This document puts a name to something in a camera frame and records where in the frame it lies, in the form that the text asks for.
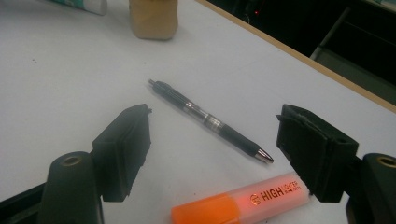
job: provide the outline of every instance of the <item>ballpoint pen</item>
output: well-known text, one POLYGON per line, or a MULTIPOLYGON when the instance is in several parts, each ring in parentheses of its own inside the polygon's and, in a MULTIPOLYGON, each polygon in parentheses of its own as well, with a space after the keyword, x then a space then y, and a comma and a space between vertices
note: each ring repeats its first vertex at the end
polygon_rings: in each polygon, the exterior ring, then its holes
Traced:
POLYGON ((207 128, 212 130, 214 133, 217 133, 219 136, 234 146, 239 147, 249 156, 268 163, 274 162, 271 156, 259 145, 250 141, 244 135, 223 123, 221 120, 215 118, 213 115, 206 113, 203 109, 194 104, 180 92, 174 90, 170 85, 161 81, 153 81, 151 79, 148 80, 148 83, 151 84, 152 89, 154 89, 155 92, 160 94, 167 101, 192 117, 198 119, 207 128))

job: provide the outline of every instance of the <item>orange highlighter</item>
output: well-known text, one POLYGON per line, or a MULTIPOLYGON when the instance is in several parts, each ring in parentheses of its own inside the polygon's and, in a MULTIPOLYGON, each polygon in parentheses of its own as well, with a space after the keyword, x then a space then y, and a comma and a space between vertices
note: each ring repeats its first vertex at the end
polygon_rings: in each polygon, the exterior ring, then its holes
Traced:
POLYGON ((172 208, 174 224, 249 224, 309 202, 296 173, 280 175, 172 208))

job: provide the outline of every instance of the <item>white desk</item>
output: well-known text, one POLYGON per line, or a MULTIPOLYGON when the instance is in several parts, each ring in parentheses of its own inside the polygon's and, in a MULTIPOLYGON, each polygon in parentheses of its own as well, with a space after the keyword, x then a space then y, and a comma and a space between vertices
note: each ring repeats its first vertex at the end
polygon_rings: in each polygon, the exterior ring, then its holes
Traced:
MULTIPOLYGON (((151 148, 129 198, 106 223, 170 223, 170 209, 292 170, 276 148, 283 104, 311 110, 360 145, 395 157, 396 115, 192 0, 170 41, 134 37, 128 1, 104 17, 44 0, 0 0, 0 201, 46 181, 50 164, 93 139, 126 107, 147 104, 151 148), (157 96, 165 81, 264 147, 264 165, 157 96)), ((263 223, 347 223, 319 203, 263 223)))

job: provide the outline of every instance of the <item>retractable pen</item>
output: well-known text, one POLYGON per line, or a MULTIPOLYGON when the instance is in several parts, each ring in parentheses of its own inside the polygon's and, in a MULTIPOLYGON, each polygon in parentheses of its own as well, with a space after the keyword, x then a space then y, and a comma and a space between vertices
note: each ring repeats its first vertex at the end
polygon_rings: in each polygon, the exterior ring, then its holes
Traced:
POLYGON ((198 119, 207 128, 212 130, 214 133, 217 133, 234 146, 242 149, 249 156, 268 163, 274 162, 272 157, 259 145, 250 141, 244 135, 223 123, 221 120, 215 118, 213 115, 206 113, 180 92, 174 90, 170 85, 161 81, 153 81, 151 79, 148 80, 148 83, 152 85, 152 89, 154 89, 155 92, 160 94, 167 101, 192 117, 198 119))

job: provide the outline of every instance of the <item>pen tip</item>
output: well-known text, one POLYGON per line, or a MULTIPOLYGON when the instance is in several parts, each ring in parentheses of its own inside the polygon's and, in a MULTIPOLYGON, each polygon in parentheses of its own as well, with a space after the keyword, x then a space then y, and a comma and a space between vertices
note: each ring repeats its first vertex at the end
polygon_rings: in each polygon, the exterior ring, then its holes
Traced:
POLYGON ((254 157, 259 159, 260 161, 265 161, 266 163, 274 162, 274 159, 272 159, 272 157, 261 148, 259 149, 259 151, 257 152, 257 154, 254 157))

